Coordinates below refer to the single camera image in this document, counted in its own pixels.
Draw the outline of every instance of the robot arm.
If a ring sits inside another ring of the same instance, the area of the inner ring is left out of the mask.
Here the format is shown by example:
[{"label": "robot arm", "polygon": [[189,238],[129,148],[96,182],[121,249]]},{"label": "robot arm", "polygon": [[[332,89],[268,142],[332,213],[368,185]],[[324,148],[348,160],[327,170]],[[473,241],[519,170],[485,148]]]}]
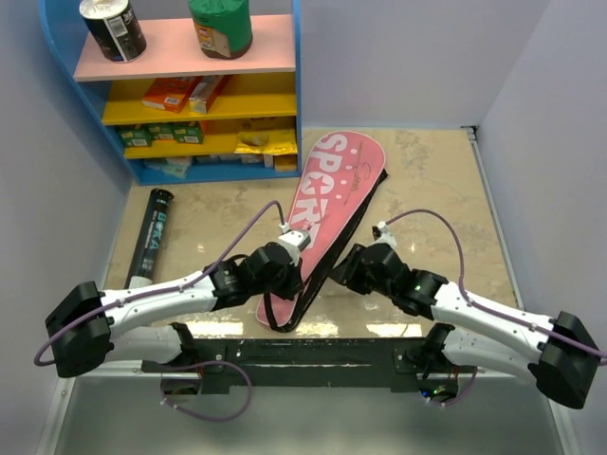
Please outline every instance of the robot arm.
[{"label": "robot arm", "polygon": [[[295,298],[304,288],[300,253],[309,243],[308,232],[290,230],[240,262],[232,258],[214,264],[208,274],[205,269],[138,289],[98,291],[94,282],[78,285],[46,319],[49,338],[57,338],[51,346],[58,375],[77,376],[114,360],[190,364],[196,352],[185,324],[145,326],[243,305],[265,293]],[[68,324],[91,312],[98,314],[66,331]]]},{"label": "robot arm", "polygon": [[535,380],[552,400],[583,407],[599,357],[550,336],[565,335],[597,349],[578,318],[564,312],[557,318],[535,315],[466,291],[475,306],[463,298],[457,283],[404,264],[385,223],[374,227],[374,237],[370,246],[354,245],[331,278],[359,294],[378,292],[409,315],[441,322],[422,348],[408,353],[426,377],[453,366],[481,366]]}]

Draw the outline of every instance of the green box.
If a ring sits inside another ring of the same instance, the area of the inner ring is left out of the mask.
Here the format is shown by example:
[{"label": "green box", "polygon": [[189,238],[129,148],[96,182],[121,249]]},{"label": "green box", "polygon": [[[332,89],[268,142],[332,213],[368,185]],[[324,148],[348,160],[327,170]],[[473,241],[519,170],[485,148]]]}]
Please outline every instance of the green box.
[{"label": "green box", "polygon": [[202,144],[203,133],[197,121],[178,121],[173,123],[173,136],[184,144]]},{"label": "green box", "polygon": [[175,140],[173,128],[169,123],[149,123],[146,126],[153,140]]},{"label": "green box", "polygon": [[150,147],[152,135],[142,125],[125,125],[118,128],[124,147]]}]

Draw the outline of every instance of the barcode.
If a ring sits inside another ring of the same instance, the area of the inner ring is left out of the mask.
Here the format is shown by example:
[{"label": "barcode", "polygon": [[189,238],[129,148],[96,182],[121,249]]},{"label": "barcode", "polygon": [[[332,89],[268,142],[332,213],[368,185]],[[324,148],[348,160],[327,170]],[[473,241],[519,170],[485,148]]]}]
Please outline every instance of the barcode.
[{"label": "barcode", "polygon": [[117,38],[119,36],[126,35],[129,32],[129,30],[126,29],[126,25],[124,24],[124,22],[122,22],[121,17],[115,17],[114,19],[110,19],[107,21],[107,23],[112,28],[114,36],[116,36]]}]

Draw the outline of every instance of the black can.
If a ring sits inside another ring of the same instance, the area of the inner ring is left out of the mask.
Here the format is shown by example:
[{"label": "black can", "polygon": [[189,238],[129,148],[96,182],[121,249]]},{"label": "black can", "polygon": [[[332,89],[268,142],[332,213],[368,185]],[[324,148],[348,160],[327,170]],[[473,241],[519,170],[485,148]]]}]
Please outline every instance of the black can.
[{"label": "black can", "polygon": [[125,288],[133,289],[148,286],[154,282],[160,243],[162,242],[169,206],[171,206],[173,198],[173,194],[166,190],[154,188],[150,191],[150,199],[145,215],[143,215],[129,274],[124,284]]},{"label": "black can", "polygon": [[131,62],[145,50],[145,37],[129,0],[83,0],[80,15],[107,60]]}]

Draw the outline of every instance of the gray floor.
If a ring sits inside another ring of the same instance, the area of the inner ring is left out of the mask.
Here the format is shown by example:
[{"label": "gray floor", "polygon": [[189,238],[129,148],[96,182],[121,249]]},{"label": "gray floor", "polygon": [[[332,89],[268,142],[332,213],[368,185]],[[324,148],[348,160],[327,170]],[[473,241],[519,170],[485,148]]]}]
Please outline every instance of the gray floor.
[{"label": "gray floor", "polygon": [[[444,410],[416,393],[255,389],[248,411],[226,424],[161,407],[158,387],[153,377],[79,378],[57,455],[562,453],[546,400],[509,378],[483,378]],[[235,388],[191,408],[223,413],[244,396]]]}]

